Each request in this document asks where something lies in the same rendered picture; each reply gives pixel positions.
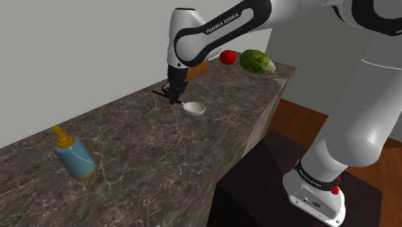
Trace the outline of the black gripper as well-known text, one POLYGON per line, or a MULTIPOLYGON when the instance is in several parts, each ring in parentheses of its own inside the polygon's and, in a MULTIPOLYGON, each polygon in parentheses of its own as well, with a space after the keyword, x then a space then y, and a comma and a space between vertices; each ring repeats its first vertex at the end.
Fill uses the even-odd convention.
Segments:
POLYGON ((187 80, 188 68, 175 68, 169 65, 167 68, 168 82, 161 87, 163 94, 170 101, 172 101, 173 92, 173 102, 178 103, 180 96, 186 90, 189 81, 187 80))

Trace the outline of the white ladle with black handle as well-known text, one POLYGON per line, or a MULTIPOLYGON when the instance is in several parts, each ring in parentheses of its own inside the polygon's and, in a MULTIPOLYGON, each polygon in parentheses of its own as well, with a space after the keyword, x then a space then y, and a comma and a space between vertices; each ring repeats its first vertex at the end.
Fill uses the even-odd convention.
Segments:
POLYGON ((202 103, 198 102, 182 102, 175 101, 175 104, 180 104, 188 116, 198 117, 205 113, 206 107, 202 103))

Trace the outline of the brown bread loaf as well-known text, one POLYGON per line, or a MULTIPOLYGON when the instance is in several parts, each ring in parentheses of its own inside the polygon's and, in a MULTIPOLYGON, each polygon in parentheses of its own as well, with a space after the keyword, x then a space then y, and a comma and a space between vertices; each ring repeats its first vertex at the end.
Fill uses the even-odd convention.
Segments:
POLYGON ((207 73, 208 68, 209 68, 209 59, 206 57, 205 60, 199 65, 187 68, 186 80, 190 81, 198 76, 207 73))

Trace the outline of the red tomato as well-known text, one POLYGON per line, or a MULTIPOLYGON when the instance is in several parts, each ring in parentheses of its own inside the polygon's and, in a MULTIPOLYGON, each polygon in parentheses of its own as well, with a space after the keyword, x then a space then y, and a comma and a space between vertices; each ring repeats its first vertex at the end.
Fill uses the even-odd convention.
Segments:
POLYGON ((220 53, 219 60, 225 65, 233 64, 236 61, 236 53, 232 50, 224 50, 220 53))

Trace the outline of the green lettuce head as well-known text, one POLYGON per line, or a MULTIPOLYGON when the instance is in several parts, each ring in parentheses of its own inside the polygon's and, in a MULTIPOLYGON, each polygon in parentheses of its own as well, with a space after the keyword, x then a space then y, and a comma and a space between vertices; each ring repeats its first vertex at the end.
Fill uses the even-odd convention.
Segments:
POLYGON ((276 70, 273 61, 259 50, 244 51, 240 55, 239 63, 244 70, 252 74, 268 75, 276 70))

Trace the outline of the blue bottle with orange pump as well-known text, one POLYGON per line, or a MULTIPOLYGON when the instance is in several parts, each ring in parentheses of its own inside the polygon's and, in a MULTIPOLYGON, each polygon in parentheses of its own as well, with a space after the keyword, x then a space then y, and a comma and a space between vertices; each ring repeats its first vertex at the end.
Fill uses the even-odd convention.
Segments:
POLYGON ((53 150, 69 175, 87 179, 96 169, 96 163, 77 136, 66 134, 59 125, 52 127, 57 135, 53 150))

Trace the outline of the dark robot stand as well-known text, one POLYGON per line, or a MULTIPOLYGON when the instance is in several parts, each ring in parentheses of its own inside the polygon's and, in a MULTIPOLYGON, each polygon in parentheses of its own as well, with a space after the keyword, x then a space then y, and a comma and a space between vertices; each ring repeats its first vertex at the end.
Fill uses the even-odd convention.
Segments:
MULTIPOLYGON (((206 227, 328 227, 292 205, 282 177, 306 149, 274 130, 216 184, 206 227)), ((340 227, 380 227, 382 192, 349 172, 340 176, 340 227)))

